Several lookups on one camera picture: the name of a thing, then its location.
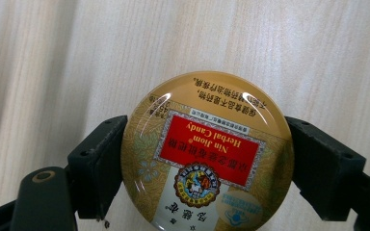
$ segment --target round tin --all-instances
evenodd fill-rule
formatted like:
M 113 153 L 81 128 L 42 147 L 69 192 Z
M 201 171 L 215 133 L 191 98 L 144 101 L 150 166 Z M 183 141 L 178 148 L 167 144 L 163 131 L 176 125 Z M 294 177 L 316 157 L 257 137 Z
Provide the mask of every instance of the round tin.
M 122 141 L 125 187 L 160 230 L 255 230 L 290 186 L 290 130 L 255 85 L 212 71 L 153 90 Z

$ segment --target light wood grain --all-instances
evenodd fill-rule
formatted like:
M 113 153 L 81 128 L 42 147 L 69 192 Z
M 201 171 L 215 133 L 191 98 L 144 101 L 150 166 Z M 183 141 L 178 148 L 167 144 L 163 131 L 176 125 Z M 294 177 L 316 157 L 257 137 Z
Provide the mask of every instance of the light wood grain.
M 196 70 L 255 83 L 370 173 L 370 1 L 0 1 L 0 205 L 27 173 L 64 167 L 99 122 Z M 319 220 L 292 185 L 260 230 L 352 230 L 355 217 Z M 123 187 L 107 219 L 154 230 Z

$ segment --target wooden surface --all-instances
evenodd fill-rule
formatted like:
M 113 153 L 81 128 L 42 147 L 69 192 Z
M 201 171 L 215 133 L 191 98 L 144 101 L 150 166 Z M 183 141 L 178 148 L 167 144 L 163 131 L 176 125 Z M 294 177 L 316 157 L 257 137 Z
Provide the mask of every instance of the wooden surface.
M 29 172 L 64 167 L 101 121 L 197 70 L 255 83 L 364 155 L 370 174 L 370 1 L 0 1 L 0 205 Z M 319 220 L 292 185 L 260 230 L 352 230 L 355 217 Z M 124 187 L 107 220 L 154 230 Z

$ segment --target candy tin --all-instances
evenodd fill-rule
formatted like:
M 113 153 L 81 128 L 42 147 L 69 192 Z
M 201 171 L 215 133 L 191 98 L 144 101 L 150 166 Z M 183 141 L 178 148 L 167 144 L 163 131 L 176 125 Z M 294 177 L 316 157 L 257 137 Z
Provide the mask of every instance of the candy tin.
M 294 164 L 272 99 L 213 71 L 153 90 L 129 119 L 121 153 L 132 201 L 160 230 L 255 230 L 284 199 Z

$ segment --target red rectangle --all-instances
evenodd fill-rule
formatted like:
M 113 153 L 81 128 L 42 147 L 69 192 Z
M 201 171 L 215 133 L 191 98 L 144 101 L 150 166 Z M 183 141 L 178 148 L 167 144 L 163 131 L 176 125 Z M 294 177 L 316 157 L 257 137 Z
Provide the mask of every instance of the red rectangle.
M 174 115 L 160 157 L 183 166 L 205 163 L 220 178 L 246 186 L 258 147 L 254 141 Z

